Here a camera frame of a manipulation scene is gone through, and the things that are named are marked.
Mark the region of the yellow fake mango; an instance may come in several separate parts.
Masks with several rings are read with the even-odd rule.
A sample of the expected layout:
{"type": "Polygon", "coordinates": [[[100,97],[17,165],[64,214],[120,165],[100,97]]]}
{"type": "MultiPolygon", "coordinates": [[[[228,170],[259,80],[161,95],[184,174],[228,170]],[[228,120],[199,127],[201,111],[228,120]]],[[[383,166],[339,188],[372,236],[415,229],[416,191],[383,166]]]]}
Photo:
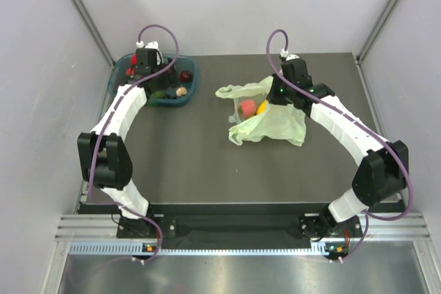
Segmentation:
{"type": "Polygon", "coordinates": [[[267,109],[267,105],[268,105],[267,100],[264,100],[264,101],[258,106],[258,109],[256,110],[256,115],[259,115],[259,114],[264,113],[265,110],[267,109]]]}

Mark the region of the light green plastic bag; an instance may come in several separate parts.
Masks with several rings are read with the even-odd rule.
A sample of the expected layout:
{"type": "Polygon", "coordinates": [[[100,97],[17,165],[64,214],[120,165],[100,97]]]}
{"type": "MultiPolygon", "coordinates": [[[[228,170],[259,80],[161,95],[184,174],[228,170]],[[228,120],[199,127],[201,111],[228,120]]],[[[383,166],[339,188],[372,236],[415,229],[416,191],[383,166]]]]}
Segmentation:
{"type": "Polygon", "coordinates": [[[267,105],[264,113],[248,119],[242,118],[238,112],[238,104],[242,100],[253,99],[258,106],[266,100],[273,77],[268,76],[258,83],[245,85],[228,85],[219,88],[215,95],[234,102],[234,114],[229,117],[232,126],[229,128],[229,140],[235,145],[245,141],[258,143],[263,138],[286,140],[294,146],[303,145],[306,137],[305,114],[292,105],[267,105]]]}

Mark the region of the pink fake peach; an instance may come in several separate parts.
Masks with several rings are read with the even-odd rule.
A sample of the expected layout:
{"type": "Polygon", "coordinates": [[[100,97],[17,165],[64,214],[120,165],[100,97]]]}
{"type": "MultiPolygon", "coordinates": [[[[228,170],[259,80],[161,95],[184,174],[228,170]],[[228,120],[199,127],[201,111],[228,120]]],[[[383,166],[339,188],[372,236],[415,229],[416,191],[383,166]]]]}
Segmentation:
{"type": "Polygon", "coordinates": [[[254,116],[256,111],[257,105],[253,99],[242,100],[237,107],[238,114],[244,119],[254,116]]]}

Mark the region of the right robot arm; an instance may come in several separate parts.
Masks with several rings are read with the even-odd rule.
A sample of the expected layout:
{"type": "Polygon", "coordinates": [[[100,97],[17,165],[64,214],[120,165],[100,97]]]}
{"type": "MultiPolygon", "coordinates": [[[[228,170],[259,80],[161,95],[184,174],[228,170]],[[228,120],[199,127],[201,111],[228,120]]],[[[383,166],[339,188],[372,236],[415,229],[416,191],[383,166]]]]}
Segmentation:
{"type": "Polygon", "coordinates": [[[349,219],[407,188],[409,150],[400,140],[391,143],[372,132],[325,84],[315,85],[302,58],[282,55],[280,64],[281,70],[272,76],[268,102],[302,111],[326,129],[358,167],[351,188],[318,216],[320,237],[339,235],[349,219]]]}

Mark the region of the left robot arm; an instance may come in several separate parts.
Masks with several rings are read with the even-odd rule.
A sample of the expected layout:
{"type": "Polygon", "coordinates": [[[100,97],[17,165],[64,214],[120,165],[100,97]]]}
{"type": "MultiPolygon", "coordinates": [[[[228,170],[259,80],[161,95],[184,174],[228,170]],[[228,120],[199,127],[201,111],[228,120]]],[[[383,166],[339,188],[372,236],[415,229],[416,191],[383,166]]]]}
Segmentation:
{"type": "Polygon", "coordinates": [[[136,43],[135,61],[128,81],[117,90],[115,99],[99,123],[77,139],[83,179],[108,195],[121,212],[119,226],[126,235],[145,238],[156,230],[149,201],[132,179],[133,164],[125,139],[139,111],[149,97],[160,90],[174,60],[165,61],[156,41],[136,43]]]}

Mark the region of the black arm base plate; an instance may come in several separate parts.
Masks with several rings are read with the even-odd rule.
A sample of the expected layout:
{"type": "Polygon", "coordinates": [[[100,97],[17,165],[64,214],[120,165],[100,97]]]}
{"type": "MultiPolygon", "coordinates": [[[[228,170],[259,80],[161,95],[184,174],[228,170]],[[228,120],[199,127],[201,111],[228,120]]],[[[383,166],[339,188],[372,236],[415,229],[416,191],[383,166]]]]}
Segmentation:
{"type": "Polygon", "coordinates": [[[359,238],[362,235],[356,217],[327,228],[318,216],[283,214],[165,215],[153,217],[163,231],[163,238],[187,237],[201,232],[231,235],[284,233],[297,240],[318,238],[359,238]]]}

